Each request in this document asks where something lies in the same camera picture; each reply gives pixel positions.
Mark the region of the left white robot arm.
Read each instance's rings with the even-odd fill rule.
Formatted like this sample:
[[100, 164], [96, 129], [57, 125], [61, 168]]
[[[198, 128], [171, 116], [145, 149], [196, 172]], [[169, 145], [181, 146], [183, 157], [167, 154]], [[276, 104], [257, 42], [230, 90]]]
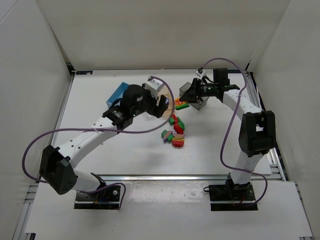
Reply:
[[146, 112], [160, 118], [168, 109], [167, 98], [159, 94], [163, 87], [156, 79], [142, 85], [129, 85], [88, 131], [58, 147], [48, 145], [43, 150], [40, 176], [59, 195], [70, 190], [95, 193], [104, 186], [102, 179], [93, 173], [76, 171], [76, 166], [99, 145], [130, 126], [134, 117]]

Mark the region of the smoky grey container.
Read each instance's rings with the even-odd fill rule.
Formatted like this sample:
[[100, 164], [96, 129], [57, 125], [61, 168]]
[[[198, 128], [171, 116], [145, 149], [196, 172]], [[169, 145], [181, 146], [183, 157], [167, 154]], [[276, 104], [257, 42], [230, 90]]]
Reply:
[[[182, 85], [180, 88], [179, 88], [179, 97], [182, 97], [186, 92], [187, 90], [191, 87], [191, 83], [190, 82], [187, 82], [185, 83], [184, 85]], [[200, 111], [208, 102], [208, 97], [198, 97], [196, 99], [196, 101], [188, 101], [188, 105], [189, 106], [192, 106], [193, 108], [195, 108], [196, 110]]]

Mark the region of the green lego plate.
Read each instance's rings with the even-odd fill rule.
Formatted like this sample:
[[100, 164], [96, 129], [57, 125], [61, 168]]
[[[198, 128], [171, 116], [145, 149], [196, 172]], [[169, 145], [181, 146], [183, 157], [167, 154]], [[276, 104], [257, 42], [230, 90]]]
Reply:
[[176, 109], [177, 111], [179, 111], [179, 110], [188, 108], [189, 106], [190, 106], [190, 105], [189, 105], [188, 102], [183, 102], [183, 103], [176, 104], [176, 105], [175, 105], [175, 109]]

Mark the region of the yellow flower lego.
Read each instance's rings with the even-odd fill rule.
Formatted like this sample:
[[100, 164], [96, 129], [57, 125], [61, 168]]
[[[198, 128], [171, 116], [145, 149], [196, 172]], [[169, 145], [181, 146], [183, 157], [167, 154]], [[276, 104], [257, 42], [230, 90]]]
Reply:
[[175, 104], [176, 107], [185, 105], [187, 103], [188, 103], [187, 101], [181, 101], [179, 98], [176, 98], [175, 101], [174, 101], [174, 104]]

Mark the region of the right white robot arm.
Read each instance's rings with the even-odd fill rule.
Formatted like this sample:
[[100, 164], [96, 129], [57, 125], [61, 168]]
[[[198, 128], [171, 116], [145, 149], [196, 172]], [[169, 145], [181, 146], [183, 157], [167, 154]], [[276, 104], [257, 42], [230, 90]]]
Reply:
[[216, 97], [232, 111], [232, 116], [241, 121], [238, 143], [240, 154], [226, 180], [230, 193], [243, 192], [249, 188], [251, 175], [258, 162], [276, 145], [275, 114], [255, 106], [243, 95], [243, 90], [230, 83], [227, 68], [216, 68], [213, 80], [203, 68], [196, 70], [189, 89], [180, 100], [196, 103], [203, 97]]

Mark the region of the purple lotus lego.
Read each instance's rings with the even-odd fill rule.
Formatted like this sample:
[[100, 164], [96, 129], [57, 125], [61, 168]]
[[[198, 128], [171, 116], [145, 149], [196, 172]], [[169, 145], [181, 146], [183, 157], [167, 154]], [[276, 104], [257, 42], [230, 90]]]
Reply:
[[165, 104], [168, 106], [169, 103], [170, 103], [170, 99], [169, 99], [169, 98], [166, 98], [166, 99], [165, 99]]

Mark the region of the blue plastic container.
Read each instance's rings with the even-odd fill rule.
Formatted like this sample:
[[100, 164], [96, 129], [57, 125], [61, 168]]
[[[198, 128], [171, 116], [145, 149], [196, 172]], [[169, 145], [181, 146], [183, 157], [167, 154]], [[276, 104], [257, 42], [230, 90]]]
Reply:
[[112, 93], [112, 95], [107, 99], [106, 104], [108, 108], [112, 106], [115, 100], [122, 98], [124, 91], [128, 88], [129, 84], [122, 82], [117, 89]]

